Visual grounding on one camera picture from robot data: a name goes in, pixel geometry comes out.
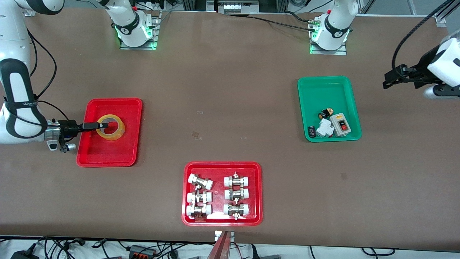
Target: table surface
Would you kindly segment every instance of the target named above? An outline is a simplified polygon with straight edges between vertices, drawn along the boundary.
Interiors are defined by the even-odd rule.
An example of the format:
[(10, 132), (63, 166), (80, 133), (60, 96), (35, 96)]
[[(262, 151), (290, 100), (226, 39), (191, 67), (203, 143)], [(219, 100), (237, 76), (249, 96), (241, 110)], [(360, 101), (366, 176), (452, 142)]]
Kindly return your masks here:
[[(306, 26), (288, 15), (264, 17)], [(309, 54), (304, 31), (216, 13), (172, 13), (150, 52), (119, 50), (104, 10), (28, 18), (58, 63), (42, 100), (78, 121), (93, 98), (143, 100), (138, 160), (80, 168), (75, 153), (44, 143), (2, 146), (0, 232), (212, 241), (219, 229), (245, 243), (460, 249), (459, 102), (424, 99), (411, 84), (381, 85), (396, 45), (418, 21), (357, 17), (348, 55), (323, 56)], [(446, 33), (430, 20), (398, 64), (416, 64)], [(42, 50), (38, 61), (36, 93), (52, 73)], [(309, 143), (297, 80), (335, 75), (351, 80), (362, 138)], [(262, 224), (182, 223), (184, 167), (200, 160), (261, 164)]]

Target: red tray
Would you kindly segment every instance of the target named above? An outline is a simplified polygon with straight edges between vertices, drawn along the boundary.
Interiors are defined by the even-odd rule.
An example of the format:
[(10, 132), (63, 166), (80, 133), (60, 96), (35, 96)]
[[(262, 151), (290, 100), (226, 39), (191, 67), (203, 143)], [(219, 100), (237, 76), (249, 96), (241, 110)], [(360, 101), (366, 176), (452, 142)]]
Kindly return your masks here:
[(139, 98), (93, 99), (86, 107), (85, 122), (95, 122), (106, 114), (120, 117), (125, 133), (116, 141), (108, 141), (96, 131), (83, 132), (77, 152), (81, 167), (131, 166), (138, 153), (142, 100)]
[[(224, 215), (224, 204), (230, 203), (224, 198), (224, 177), (229, 177), (234, 172), (241, 177), (248, 177), (249, 198), (241, 201), (249, 205), (247, 216), (235, 218)], [(214, 181), (211, 188), (213, 193), (212, 205), (213, 213), (204, 220), (194, 220), (187, 216), (185, 207), (187, 193), (193, 192), (195, 187), (188, 183), (189, 175), (197, 174), (201, 178), (209, 178)], [(187, 226), (256, 226), (262, 222), (262, 168), (256, 162), (190, 162), (184, 170), (184, 187), (182, 193), (182, 222)]]

